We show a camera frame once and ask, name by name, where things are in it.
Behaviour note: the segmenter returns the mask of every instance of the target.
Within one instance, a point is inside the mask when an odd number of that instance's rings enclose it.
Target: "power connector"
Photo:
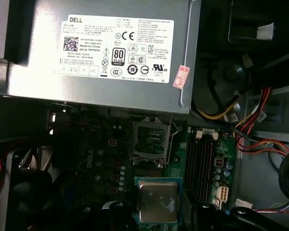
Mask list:
[[[226,202],[228,200],[229,188],[225,186],[220,186],[217,189],[217,198],[221,202]]]

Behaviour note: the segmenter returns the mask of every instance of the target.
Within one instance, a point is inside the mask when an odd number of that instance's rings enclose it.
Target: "orange wire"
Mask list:
[[[280,145],[281,147],[283,147],[284,149],[286,149],[289,152],[289,148],[286,145],[284,145],[282,142],[280,142],[278,140],[273,140],[273,139],[265,139],[265,140],[257,142],[254,145],[251,145],[251,146],[242,146],[242,145],[240,145],[240,146],[242,148],[245,148],[245,149],[253,149],[253,148],[258,147],[258,146],[260,146],[261,144],[264,144],[264,143],[275,143],[275,144],[278,144],[278,145]]]
[[[280,153],[284,156],[286,156],[287,154],[283,151],[274,149],[274,148],[265,148],[265,149],[259,149],[259,150],[255,150],[255,151],[251,151],[251,152],[247,152],[247,150],[243,150],[240,149],[240,145],[243,142],[244,138],[241,138],[240,141],[237,143],[236,147],[243,153],[247,153],[247,154],[259,154],[259,153],[264,153],[264,152],[275,152],[275,153]]]

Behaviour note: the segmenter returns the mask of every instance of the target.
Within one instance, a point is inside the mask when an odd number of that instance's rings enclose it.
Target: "power supply unit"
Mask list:
[[[188,114],[200,6],[200,0],[37,0],[23,8],[26,31],[34,11],[28,59],[0,63],[0,94]]]

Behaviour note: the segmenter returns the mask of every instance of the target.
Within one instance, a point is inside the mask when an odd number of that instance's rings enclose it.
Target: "barcode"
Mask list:
[[[259,123],[261,123],[264,119],[266,118],[266,113],[264,111],[260,111],[258,117],[257,117],[257,121]]]
[[[79,37],[64,37],[64,51],[78,51]]]

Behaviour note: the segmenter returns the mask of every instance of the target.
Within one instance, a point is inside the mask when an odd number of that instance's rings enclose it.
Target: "qr code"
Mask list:
[[[78,51],[78,37],[64,37],[64,51]]]

